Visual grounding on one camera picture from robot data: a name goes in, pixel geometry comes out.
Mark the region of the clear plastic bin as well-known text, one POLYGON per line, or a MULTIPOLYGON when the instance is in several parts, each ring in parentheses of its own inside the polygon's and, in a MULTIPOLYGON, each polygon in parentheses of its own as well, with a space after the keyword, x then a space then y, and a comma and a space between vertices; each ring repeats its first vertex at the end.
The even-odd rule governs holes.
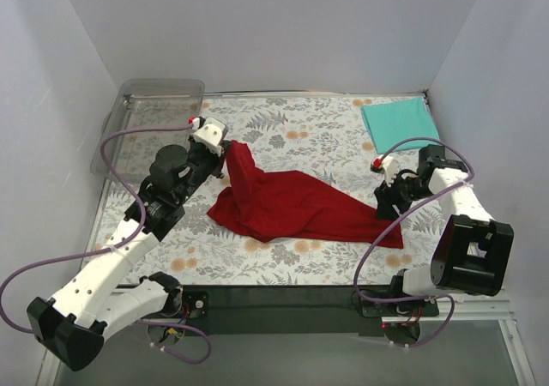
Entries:
MULTIPOLYGON (((184 126, 201 108, 205 85, 200 80, 138 78, 119 89, 102 127, 100 140, 126 129, 184 126)), ((130 183, 139 184, 148 174, 157 152, 164 146, 189 146, 188 130, 131 133, 108 142, 105 154, 130 183)))

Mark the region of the red t shirt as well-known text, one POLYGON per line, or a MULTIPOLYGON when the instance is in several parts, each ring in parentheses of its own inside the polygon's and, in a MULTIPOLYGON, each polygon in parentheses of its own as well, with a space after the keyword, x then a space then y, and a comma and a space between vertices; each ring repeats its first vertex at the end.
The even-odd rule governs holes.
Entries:
POLYGON ((376 209, 299 172, 264 172, 247 144, 226 155, 230 185, 208 211, 215 223, 268 243, 277 238, 373 243, 391 224, 376 209))

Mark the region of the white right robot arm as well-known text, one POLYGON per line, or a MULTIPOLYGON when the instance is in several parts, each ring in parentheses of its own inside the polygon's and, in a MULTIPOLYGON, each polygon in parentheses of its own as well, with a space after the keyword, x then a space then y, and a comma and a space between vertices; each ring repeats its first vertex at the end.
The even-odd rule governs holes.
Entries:
POLYGON ((414 202, 435 197, 447 220, 430 264, 392 278, 388 303, 394 313, 411 313, 419 296, 500 292, 514 231, 481 205, 464 162, 447 158, 443 146, 427 145, 419 150, 416 170, 401 169, 391 157, 375 159, 371 170, 384 175, 374 191, 378 219, 397 220, 414 202))

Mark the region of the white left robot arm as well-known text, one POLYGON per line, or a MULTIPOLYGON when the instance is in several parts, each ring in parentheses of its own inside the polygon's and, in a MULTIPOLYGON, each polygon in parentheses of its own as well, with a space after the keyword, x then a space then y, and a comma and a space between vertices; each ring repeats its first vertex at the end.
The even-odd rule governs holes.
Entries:
POLYGON ((36 298, 27 316, 36 339, 72 371, 88 366, 107 339, 148 315, 175 317, 183 305, 179 281, 164 272, 114 294, 120 281, 177 225, 184 204, 209 176, 220 177, 229 143, 219 153, 191 142, 161 148, 106 247, 49 299, 36 298))

